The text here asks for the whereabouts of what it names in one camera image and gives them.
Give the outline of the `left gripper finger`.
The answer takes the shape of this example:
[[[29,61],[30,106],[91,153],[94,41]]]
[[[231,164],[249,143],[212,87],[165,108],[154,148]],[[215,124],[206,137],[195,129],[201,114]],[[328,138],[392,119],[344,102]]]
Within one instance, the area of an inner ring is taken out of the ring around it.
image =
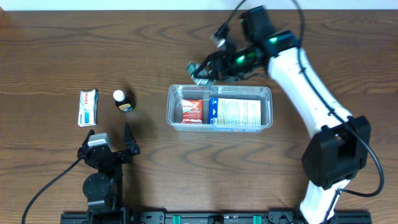
[[[95,131],[94,131],[93,129],[89,130],[89,132],[88,132],[88,134],[87,134],[85,140],[84,140],[83,143],[82,143],[82,146],[87,146],[87,145],[88,145],[88,141],[89,141],[90,137],[91,137],[92,135],[94,135],[94,133],[95,133]]]
[[[135,148],[137,145],[137,142],[131,133],[129,123],[125,123],[124,126],[124,144],[127,148]]]

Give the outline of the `green box round logo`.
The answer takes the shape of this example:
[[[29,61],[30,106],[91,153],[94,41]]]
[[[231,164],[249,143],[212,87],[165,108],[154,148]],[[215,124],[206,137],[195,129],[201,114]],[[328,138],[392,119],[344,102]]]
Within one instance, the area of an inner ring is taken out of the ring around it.
[[[197,75],[194,75],[199,67],[199,63],[190,62],[186,67],[186,71],[196,85],[212,86],[215,81],[208,79],[208,72],[205,69],[201,70]]]

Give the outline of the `red medicine sachet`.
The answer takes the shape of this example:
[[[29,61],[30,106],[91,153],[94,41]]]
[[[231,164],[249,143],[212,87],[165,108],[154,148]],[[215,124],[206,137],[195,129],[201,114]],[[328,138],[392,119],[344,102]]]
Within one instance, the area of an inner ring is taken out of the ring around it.
[[[182,123],[202,124],[203,100],[182,100]]]

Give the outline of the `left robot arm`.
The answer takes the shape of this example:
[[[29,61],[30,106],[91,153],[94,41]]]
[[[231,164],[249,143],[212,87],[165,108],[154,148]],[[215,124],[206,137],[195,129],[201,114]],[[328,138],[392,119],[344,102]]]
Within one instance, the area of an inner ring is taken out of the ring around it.
[[[90,130],[78,150],[78,158],[97,170],[83,183],[88,223],[130,222],[129,211],[123,205],[122,165],[132,163],[141,152],[128,123],[124,127],[124,144],[125,150],[113,152],[106,133]]]

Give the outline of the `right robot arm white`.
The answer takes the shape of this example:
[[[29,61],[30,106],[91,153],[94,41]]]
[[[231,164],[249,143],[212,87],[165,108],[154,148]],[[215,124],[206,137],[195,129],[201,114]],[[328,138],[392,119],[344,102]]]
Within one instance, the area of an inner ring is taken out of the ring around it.
[[[371,223],[368,212],[335,211],[340,195],[372,154],[368,120],[354,117],[334,98],[308,62],[302,36],[276,31],[265,7],[247,10],[239,21],[249,45],[237,49],[225,22],[213,34],[218,50],[202,63],[189,63],[188,74],[197,85],[211,85],[243,80],[263,68],[285,91],[310,135],[302,156],[309,183],[295,222]]]

